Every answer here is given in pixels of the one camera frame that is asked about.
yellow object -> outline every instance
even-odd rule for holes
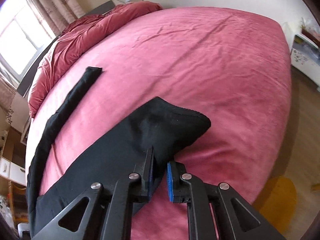
[[[283,234],[293,217],[296,203],[297,191],[293,182],[280,176],[267,181],[252,206]]]

white cabinet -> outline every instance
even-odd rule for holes
[[[11,163],[9,179],[26,186],[26,171],[15,163]]]
[[[0,175],[5,178],[8,178],[9,170],[10,170],[10,162],[5,158],[1,158],[0,159]]]

metal screw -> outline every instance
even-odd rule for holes
[[[192,178],[192,175],[191,174],[189,174],[189,173],[185,173],[185,174],[182,174],[182,176],[181,176],[183,179],[185,179],[185,180],[189,180],[189,179],[191,179]]]
[[[140,175],[138,173],[130,173],[129,174],[129,179],[138,179]]]
[[[225,182],[222,182],[220,184],[220,188],[223,189],[223,190],[227,190],[230,188],[229,184],[228,183],[225,183]]]
[[[92,189],[99,189],[99,188],[101,188],[101,184],[98,182],[92,183],[91,188]]]

wooden floor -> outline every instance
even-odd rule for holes
[[[298,201],[284,236],[299,240],[320,210],[320,193],[311,193],[320,182],[320,92],[304,74],[292,68],[292,105],[279,158],[271,177],[284,175],[294,183]]]

pink bed sheet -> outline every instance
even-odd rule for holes
[[[159,96],[212,123],[176,160],[206,183],[225,181],[249,202],[256,198],[277,158],[290,108],[290,57],[278,23],[213,7],[132,20],[84,53],[49,92],[30,127],[27,172],[46,121],[87,66],[104,72],[52,145],[41,195],[95,140]],[[188,239],[186,206],[169,202],[165,179],[133,218],[132,239]]]

